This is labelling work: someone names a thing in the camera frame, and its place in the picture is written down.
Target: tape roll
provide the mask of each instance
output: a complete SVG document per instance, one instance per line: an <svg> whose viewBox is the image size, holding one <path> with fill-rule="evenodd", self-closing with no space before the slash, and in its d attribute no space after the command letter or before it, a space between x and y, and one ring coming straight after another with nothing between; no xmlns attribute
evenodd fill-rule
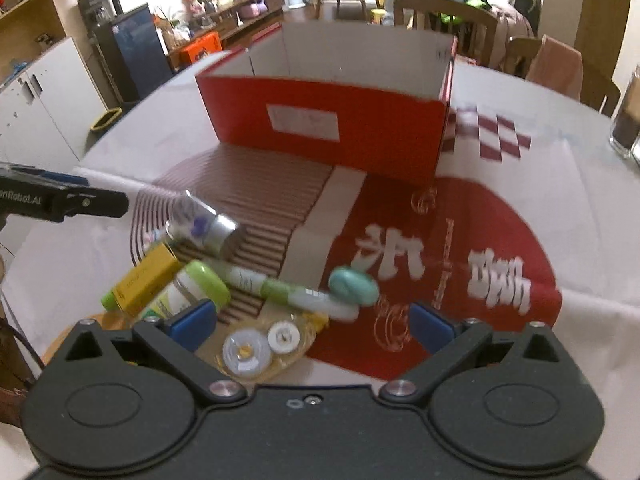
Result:
<svg viewBox="0 0 640 480"><path fill-rule="evenodd" d="M290 321L279 321L271 325L267 340L276 354L290 354L300 346L300 330Z"/></svg>
<svg viewBox="0 0 640 480"><path fill-rule="evenodd" d="M269 341L262 332L255 328L244 328L225 339L222 359L234 375L251 378L269 367L273 354Z"/></svg>

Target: yellow box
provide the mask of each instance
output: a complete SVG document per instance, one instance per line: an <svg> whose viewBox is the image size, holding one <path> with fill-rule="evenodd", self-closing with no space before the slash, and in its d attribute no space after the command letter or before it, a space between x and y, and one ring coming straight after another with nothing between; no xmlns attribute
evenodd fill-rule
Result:
<svg viewBox="0 0 640 480"><path fill-rule="evenodd" d="M121 310L135 317L181 268L173 251L160 244L113 287L113 297Z"/></svg>

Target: green lid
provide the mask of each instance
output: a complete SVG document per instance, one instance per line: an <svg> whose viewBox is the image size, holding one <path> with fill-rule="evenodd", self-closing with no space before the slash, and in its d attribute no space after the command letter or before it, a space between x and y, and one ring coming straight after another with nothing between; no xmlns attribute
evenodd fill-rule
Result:
<svg viewBox="0 0 640 480"><path fill-rule="evenodd" d="M200 287L205 295L216 305L220 312L231 300L231 293L225 283L209 267L199 260L193 260L184 267L184 271Z"/></svg>
<svg viewBox="0 0 640 480"><path fill-rule="evenodd" d="M102 297L100 303L102 303L102 306L107 312L117 312L120 310L120 305L116 301L113 289L111 289Z"/></svg>

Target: cabinet handle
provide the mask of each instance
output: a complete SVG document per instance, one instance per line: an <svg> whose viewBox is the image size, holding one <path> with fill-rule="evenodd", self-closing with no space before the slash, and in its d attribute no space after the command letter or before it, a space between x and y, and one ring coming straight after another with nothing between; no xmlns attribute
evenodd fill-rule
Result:
<svg viewBox="0 0 640 480"><path fill-rule="evenodd" d="M36 96L33 94L33 90L31 90L29 83L27 83L26 81L22 83L22 89L26 91L27 103L31 105L36 100Z"/></svg>
<svg viewBox="0 0 640 480"><path fill-rule="evenodd" d="M36 77L35 74L31 76L31 82L33 83L33 87L36 89L36 92L38 93L38 95L42 94L42 85L38 81L38 78Z"/></svg>

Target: open cardboard box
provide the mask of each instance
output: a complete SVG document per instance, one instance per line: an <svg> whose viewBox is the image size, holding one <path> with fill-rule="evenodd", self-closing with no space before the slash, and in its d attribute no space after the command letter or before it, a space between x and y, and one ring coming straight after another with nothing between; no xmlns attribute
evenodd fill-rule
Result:
<svg viewBox="0 0 640 480"><path fill-rule="evenodd" d="M455 48L453 36L426 30L282 23L196 81L221 142L427 185Z"/></svg>

